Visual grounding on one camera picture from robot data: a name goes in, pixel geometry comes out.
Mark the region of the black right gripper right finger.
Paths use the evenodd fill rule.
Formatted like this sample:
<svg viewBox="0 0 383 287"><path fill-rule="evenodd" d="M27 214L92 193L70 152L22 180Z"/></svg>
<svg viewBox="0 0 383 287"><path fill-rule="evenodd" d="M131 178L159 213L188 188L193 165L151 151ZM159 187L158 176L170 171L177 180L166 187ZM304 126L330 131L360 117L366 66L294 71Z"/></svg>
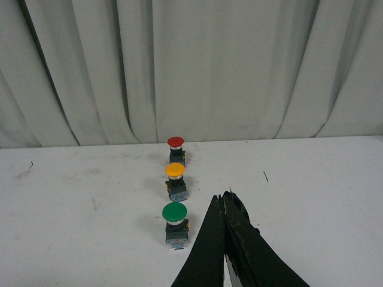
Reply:
<svg viewBox="0 0 383 287"><path fill-rule="evenodd" d="M308 286L262 238L239 197L226 191L225 257L232 286Z"/></svg>

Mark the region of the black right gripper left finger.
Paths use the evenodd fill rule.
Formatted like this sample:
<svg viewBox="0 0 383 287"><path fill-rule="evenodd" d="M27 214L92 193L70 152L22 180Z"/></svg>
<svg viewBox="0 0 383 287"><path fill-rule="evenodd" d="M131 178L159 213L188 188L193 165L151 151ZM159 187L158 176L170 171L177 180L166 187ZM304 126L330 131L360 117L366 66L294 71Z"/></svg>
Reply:
<svg viewBox="0 0 383 287"><path fill-rule="evenodd" d="M224 219L214 196L182 269L172 286L224 285Z"/></svg>

